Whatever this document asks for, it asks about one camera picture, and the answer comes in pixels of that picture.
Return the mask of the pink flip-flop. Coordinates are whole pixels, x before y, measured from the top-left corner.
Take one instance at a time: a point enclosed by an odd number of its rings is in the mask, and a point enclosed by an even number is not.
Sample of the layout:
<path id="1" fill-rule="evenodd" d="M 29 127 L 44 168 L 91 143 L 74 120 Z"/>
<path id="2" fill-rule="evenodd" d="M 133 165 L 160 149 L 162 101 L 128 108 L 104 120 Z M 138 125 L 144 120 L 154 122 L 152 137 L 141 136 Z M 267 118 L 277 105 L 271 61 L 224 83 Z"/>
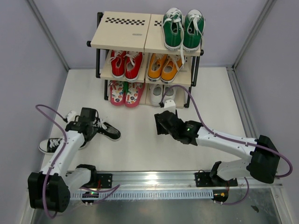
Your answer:
<path id="1" fill-rule="evenodd" d="M 124 81 L 110 81 L 110 103 L 114 106 L 121 106 L 125 102 L 127 82 Z"/>
<path id="2" fill-rule="evenodd" d="M 145 83 L 128 83 L 126 88 L 125 106 L 129 108 L 137 107 L 140 103 Z"/>

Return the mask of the green sneaker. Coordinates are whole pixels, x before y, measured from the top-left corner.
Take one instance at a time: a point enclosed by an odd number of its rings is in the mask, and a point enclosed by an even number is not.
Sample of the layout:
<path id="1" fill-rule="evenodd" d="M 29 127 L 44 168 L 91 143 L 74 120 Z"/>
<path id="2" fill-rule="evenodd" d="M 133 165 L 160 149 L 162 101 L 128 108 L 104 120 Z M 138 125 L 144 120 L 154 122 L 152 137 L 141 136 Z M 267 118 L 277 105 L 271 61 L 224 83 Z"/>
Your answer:
<path id="1" fill-rule="evenodd" d="M 184 20 L 183 50 L 193 53 L 199 50 L 204 44 L 204 29 L 206 20 L 203 14 L 197 10 L 190 10 Z"/>
<path id="2" fill-rule="evenodd" d="M 176 8 L 170 8 L 163 16 L 162 33 L 164 46 L 171 51 L 177 51 L 183 41 L 184 30 L 182 26 L 182 13 Z"/>

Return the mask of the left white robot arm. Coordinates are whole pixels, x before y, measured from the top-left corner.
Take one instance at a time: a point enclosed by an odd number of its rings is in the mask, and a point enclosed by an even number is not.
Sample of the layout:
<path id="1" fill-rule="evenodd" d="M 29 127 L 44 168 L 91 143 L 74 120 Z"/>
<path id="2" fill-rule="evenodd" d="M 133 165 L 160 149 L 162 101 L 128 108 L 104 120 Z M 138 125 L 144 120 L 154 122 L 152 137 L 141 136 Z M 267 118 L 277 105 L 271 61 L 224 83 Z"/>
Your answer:
<path id="1" fill-rule="evenodd" d="M 62 213 L 67 209 L 72 193 L 84 185 L 91 188 L 97 184 L 98 176 L 94 165 L 80 164 L 71 174 L 67 174 L 76 152 L 97 133 L 97 128 L 93 126 L 96 113 L 95 109 L 83 107 L 80 115 L 62 130 L 62 143 L 48 164 L 39 172 L 29 175 L 31 208 L 43 209 L 46 213 Z"/>

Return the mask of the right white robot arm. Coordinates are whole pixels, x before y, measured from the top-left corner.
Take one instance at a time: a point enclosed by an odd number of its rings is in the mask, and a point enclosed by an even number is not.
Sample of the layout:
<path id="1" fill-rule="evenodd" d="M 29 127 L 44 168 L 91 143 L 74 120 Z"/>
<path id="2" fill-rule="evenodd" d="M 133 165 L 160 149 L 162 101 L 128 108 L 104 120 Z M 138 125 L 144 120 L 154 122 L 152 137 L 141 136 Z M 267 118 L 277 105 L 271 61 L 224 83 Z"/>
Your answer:
<path id="1" fill-rule="evenodd" d="M 280 157 L 269 137 L 243 138 L 208 131 L 200 122 L 183 121 L 170 111 L 157 113 L 154 117 L 158 135 L 169 134 L 186 145 L 211 147 L 239 157 L 232 162 L 216 162 L 209 174 L 212 184 L 221 185 L 233 178 L 247 176 L 263 183 L 274 182 Z"/>

